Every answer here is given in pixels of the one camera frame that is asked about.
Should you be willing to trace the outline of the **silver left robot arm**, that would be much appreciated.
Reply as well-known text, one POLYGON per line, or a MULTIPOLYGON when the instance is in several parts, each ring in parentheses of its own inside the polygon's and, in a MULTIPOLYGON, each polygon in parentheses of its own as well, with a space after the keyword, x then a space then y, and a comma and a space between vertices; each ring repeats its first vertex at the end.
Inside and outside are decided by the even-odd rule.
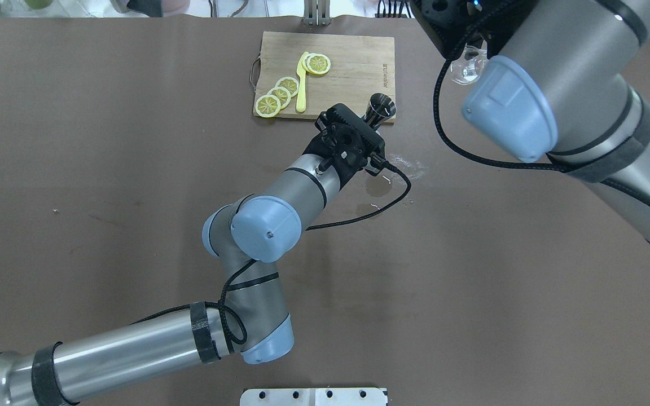
POLYGON ((213 301, 224 276, 206 218, 267 187, 314 135, 252 105, 1 102, 0 351, 213 301))

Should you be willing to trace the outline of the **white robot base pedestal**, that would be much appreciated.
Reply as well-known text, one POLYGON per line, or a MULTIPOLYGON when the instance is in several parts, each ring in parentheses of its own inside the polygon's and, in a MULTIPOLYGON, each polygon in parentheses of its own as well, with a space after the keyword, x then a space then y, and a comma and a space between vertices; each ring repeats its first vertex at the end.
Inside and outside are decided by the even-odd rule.
POLYGON ((377 387, 320 387, 250 389, 240 405, 389 405, 387 389, 377 387))

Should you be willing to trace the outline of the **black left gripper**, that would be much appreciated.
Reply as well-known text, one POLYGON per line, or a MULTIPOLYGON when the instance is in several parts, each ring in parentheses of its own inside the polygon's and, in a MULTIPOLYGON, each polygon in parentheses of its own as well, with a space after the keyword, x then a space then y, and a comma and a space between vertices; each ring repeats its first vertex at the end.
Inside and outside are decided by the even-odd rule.
POLYGON ((304 154, 329 162, 340 178, 340 188, 363 169, 372 176, 385 169, 384 139, 343 103, 320 113, 315 128, 319 133, 305 147, 304 154))

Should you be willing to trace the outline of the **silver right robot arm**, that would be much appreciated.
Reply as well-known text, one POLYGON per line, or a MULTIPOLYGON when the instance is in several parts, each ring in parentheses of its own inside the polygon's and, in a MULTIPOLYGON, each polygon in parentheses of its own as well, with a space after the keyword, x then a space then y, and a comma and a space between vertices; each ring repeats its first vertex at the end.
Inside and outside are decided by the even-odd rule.
POLYGON ((539 1, 462 113, 526 164, 547 155, 650 243, 650 104, 621 71, 650 38, 650 1, 539 1))

